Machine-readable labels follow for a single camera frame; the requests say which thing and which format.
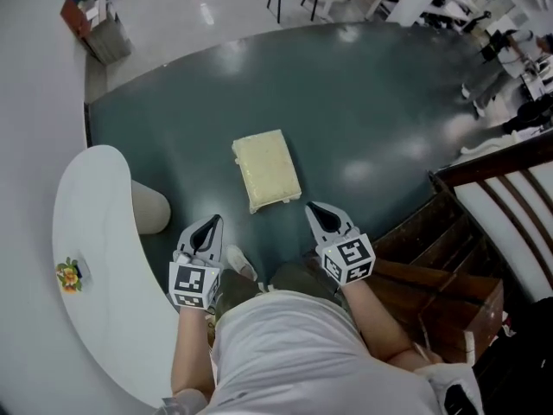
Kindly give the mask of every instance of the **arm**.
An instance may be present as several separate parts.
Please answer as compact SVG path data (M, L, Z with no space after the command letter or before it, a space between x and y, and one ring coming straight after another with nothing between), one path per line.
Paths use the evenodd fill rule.
M415 350L405 331L364 280L346 284L342 291L374 358L411 372L432 364ZM434 360L439 359L438 355L429 355L433 355Z
M524 55L524 52L522 52L522 50L520 49L520 47L518 46L518 43L517 41L512 38L512 35L508 35L507 36L507 40L509 41L509 45L511 45L511 48L513 48L515 50L515 52L517 53L517 55L520 57L520 59L522 61L525 61L526 60L526 56Z
M196 389L207 401L215 390L207 342L207 323L203 310L181 307L171 371L173 395L184 389Z

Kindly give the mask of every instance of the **flower sticker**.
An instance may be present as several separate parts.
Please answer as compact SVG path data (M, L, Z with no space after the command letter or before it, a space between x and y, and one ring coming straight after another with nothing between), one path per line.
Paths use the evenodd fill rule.
M65 263L59 263L55 267L55 273L65 292L74 294L82 290L82 283L80 282L82 276L76 259L72 261L67 257Z

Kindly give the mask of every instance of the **black bag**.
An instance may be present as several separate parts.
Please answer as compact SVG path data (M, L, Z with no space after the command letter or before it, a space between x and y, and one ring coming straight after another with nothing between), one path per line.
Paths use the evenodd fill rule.
M545 298L512 316L512 338L501 337L498 349L502 371L488 376L494 387L484 402L486 414L550 412L553 386L553 298Z
M509 29L506 32L495 31L490 42L487 46L481 49L482 56L485 61L492 61L495 57L498 56L499 51L503 48L509 48L511 43L509 42L509 35L517 32L515 29Z

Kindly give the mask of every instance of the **shelf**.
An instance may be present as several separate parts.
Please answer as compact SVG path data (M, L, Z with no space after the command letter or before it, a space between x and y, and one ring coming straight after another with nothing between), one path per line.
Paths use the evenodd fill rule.
M385 2L388 4L393 4L392 9L396 6L396 3ZM444 16L448 18L453 18L455 20L461 20L462 22L468 22L470 20L469 16L463 12L461 6L453 0L449 0L442 8L431 4L424 12L428 14L434 14L435 16Z
M381 6L390 14L393 9L396 7L397 3L395 2L382 2Z

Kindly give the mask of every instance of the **person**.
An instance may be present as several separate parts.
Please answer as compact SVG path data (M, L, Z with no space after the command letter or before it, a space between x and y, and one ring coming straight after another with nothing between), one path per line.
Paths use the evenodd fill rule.
M501 125L505 134L523 131L551 123L553 116L553 95L546 93L534 101L528 101L518 108L517 115Z
M520 77L542 54L553 51L553 35L540 37L528 30L516 31L506 36L506 45L497 56L479 65L461 86L465 99L473 101L480 117L490 100L513 79Z
M181 307L173 397L157 413L483 414L472 368L413 344L363 281L341 286L351 315L308 269L286 264L263 293L230 246L215 305Z

